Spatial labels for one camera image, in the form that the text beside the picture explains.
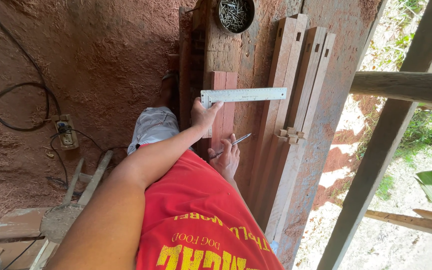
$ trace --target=left hand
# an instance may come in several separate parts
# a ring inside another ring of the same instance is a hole
[[[216,113],[221,107],[223,107],[223,102],[218,101],[211,108],[206,109],[201,104],[201,98],[195,98],[191,109],[192,126],[199,127],[202,131],[206,132],[213,125]]]
[[[240,163],[238,144],[231,145],[235,141],[236,136],[234,134],[231,134],[231,142],[225,139],[221,140],[221,143],[224,144],[223,153],[209,161],[209,165],[228,182],[234,181],[234,174]],[[211,156],[215,151],[209,148],[208,153]]]

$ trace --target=right hand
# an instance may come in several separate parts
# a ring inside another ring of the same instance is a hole
[[[236,136],[231,134],[231,142],[236,141]],[[222,139],[221,143],[224,144],[223,153],[209,161],[209,165],[213,167],[223,178],[230,182],[234,181],[234,174],[240,163],[240,150],[238,144],[231,145],[229,140]],[[211,156],[215,153],[212,148],[208,149]]]
[[[201,104],[201,98],[195,98],[191,109],[192,126],[200,127],[205,132],[208,131],[221,107],[223,107],[223,101],[218,101],[211,108],[206,109]]]

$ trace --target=metal ruler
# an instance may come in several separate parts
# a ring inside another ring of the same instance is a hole
[[[286,87],[226,89],[226,90],[201,90],[201,104],[206,109],[218,101],[271,101],[285,100]],[[209,127],[207,138],[213,137],[213,128]]]

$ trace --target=red t-shirt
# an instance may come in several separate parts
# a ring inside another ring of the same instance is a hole
[[[144,193],[136,270],[282,270],[234,188],[187,150]]]

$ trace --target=wooden workbench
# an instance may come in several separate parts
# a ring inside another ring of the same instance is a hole
[[[203,89],[210,84],[210,71],[238,73],[238,88],[266,87],[271,57],[275,44],[277,21],[297,13],[308,15],[308,27],[325,27],[336,34],[333,55],[322,86],[320,100],[308,144],[292,194],[291,207],[283,230],[278,256],[285,269],[291,269],[309,211],[323,172],[328,151],[348,96],[360,56],[365,49],[376,8],[380,0],[370,7],[361,7],[358,0],[273,0],[255,1],[255,17],[248,31],[236,36],[223,34],[215,25],[210,7],[216,0],[202,1],[206,8]],[[235,109],[234,133],[236,136],[251,132],[251,139],[239,144],[241,160],[235,179],[244,198],[248,187],[259,133],[262,102],[238,102]]]

